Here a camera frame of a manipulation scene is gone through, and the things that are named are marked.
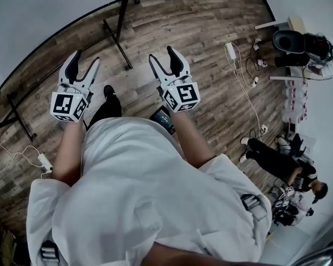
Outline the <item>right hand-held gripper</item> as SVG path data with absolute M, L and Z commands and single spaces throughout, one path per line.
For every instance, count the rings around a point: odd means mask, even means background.
M 173 112 L 187 111 L 195 108 L 200 103 L 198 85 L 192 80 L 190 66 L 186 58 L 176 49 L 167 46 L 170 57 L 170 70 L 168 73 L 159 60 L 152 54 L 148 62 L 160 85 L 158 91 L 163 101 Z

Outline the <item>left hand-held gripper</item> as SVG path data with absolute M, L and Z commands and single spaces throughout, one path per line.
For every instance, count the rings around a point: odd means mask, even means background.
M 81 50 L 76 50 L 59 70 L 58 87 L 52 93 L 50 108 L 50 114 L 59 121 L 79 122 L 93 95 L 90 86 L 97 76 L 100 58 L 95 58 L 83 78 L 77 80 L 80 56 Z

